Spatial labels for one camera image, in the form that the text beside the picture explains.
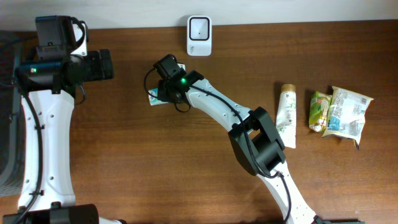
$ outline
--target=tube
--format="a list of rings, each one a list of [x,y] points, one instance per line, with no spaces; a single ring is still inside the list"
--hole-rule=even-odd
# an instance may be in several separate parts
[[[282,138],[285,147],[296,148],[296,86],[282,85],[276,116],[276,129]]]

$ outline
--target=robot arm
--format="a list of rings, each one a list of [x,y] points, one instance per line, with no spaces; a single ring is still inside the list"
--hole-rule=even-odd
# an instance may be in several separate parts
[[[87,51],[88,29],[69,16],[36,18],[37,61],[15,71],[25,114],[25,174],[19,212],[3,223],[103,223],[94,205],[75,206],[69,166],[69,127],[75,89],[113,78],[109,50]]]
[[[250,109],[242,107],[241,105],[233,102],[226,96],[222,95],[219,91],[217,91],[213,86],[210,85],[209,81],[206,79],[196,81],[193,86],[201,88],[206,91],[211,91],[212,93],[224,98],[230,105],[235,106],[236,110],[242,116],[243,120],[246,120],[250,117]],[[216,120],[222,127],[225,128],[228,132],[232,130],[233,124],[240,124],[239,119],[236,115],[219,99],[214,98],[210,95],[206,95],[200,90],[195,88],[190,88],[186,92],[187,99],[189,103],[194,107],[202,110],[206,114],[210,115],[214,120]],[[279,162],[277,165],[271,170],[271,175],[276,174],[276,172],[280,172],[285,176],[285,181],[287,184],[287,188],[290,192],[291,200],[292,200],[292,208],[290,212],[290,217],[287,220],[288,224],[293,223],[312,223],[314,222],[315,212],[305,203],[303,197],[301,196],[298,188],[294,184],[294,181],[289,173],[287,168],[286,161]],[[270,179],[263,177],[261,174],[257,174],[257,176],[265,183],[272,196],[275,198],[276,202],[284,217],[287,215],[287,211],[289,209],[289,203],[287,198],[286,189],[279,178]]]
[[[282,152],[284,144],[267,111],[262,108],[253,111],[233,102],[217,91],[198,72],[185,73],[184,69],[178,67],[173,55],[164,57],[154,67],[162,77],[158,87],[159,100],[187,103],[210,115],[227,130],[237,160],[246,171],[258,176],[265,183],[284,217],[288,215],[290,207],[291,211],[286,223],[311,224],[314,222],[317,218],[315,212],[305,203],[290,176]],[[253,139],[249,139],[248,143],[244,132],[250,133],[258,129],[261,132]],[[256,162],[250,155],[248,144],[251,146]],[[267,178],[277,173],[284,176],[285,184],[280,178]]]

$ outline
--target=wood grain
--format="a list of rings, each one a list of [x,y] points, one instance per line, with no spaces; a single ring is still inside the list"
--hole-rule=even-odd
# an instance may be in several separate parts
[[[325,219],[398,220],[398,21],[215,26],[209,57],[189,57],[185,28],[91,30],[114,80],[87,83],[70,128],[76,204],[129,223],[280,220],[260,180],[236,161],[225,130],[199,110],[150,106],[146,71],[172,53],[232,100],[275,118],[280,86],[297,87],[297,148],[286,149],[304,199]],[[148,79],[150,88],[159,77]],[[373,97],[357,151],[308,128],[310,96],[335,85]],[[18,196],[0,198],[0,215]]]

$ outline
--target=snack bag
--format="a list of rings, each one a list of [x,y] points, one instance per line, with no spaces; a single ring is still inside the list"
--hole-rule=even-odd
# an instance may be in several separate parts
[[[329,135],[352,139],[357,149],[365,125],[365,111],[373,98],[333,86],[327,126],[323,138]]]
[[[311,97],[310,129],[320,132],[326,129],[326,118],[330,105],[331,95],[316,91]]]

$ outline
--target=snack package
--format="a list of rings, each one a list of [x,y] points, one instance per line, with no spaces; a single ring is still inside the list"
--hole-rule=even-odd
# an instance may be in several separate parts
[[[320,132],[326,129],[326,118],[330,105],[331,95],[316,91],[311,97],[310,106],[310,129]]]
[[[329,135],[352,139],[357,149],[365,125],[365,111],[373,98],[333,86],[327,126],[323,138]]]

